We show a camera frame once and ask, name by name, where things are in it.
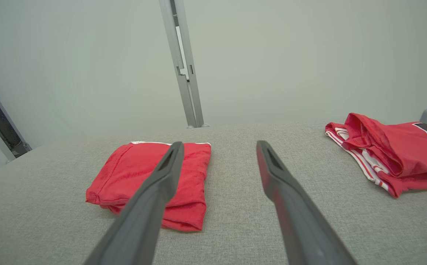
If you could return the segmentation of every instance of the white fabric edge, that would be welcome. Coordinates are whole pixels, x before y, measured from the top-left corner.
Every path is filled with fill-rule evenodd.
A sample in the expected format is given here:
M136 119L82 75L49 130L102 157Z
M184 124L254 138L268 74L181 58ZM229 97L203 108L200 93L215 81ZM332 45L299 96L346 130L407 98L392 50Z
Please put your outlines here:
M146 142L146 141L133 141L131 142L132 144L139 144L139 143L162 143L165 145L172 145L172 143L165 143L165 142ZM210 144L209 142L195 142L195 144L208 144L210 146L212 146L212 144Z
M384 188L384 190L389 191L388 184L385 183L384 181L382 181L377 176L377 173L375 172L374 168L368 164L368 162L365 160L365 158L359 152L357 152L356 150L346 150L342 146L343 141L341 139L339 139L335 134L333 134L332 131L325 131L325 134L328 137L330 137L333 141L335 141L335 143L338 144L338 146L340 146L344 151L349 153L356 160L356 162L358 163L359 167L361 168L362 172L364 173L364 175L366 176L366 178L368 180L375 183L375 185Z

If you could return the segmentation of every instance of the red garment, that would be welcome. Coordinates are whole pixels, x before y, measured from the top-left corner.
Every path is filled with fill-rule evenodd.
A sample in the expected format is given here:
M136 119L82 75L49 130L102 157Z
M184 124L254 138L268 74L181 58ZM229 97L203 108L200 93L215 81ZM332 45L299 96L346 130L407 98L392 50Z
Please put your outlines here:
M86 201L119 214L150 176L169 144L132 142L119 147L86 191ZM176 195L166 205L162 228L202 230L205 215L204 181L210 161L209 143L184 143L184 161Z
M427 190L427 124L383 125L350 113L345 124L329 123L325 134L359 163L367 178L398 198Z

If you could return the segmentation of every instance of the folded clothing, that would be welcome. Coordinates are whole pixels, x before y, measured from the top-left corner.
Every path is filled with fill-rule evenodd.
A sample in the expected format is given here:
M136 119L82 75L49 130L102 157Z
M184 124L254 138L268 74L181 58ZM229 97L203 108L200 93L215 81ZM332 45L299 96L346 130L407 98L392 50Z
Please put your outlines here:
M86 201L119 214L168 151L170 144L136 141L119 147L86 191ZM209 143L184 143L184 161L176 195L168 202L162 228L202 230L206 210L204 181Z
M398 198L427 189L427 124L383 125L350 113L345 124L329 123L325 134L358 162L365 176Z

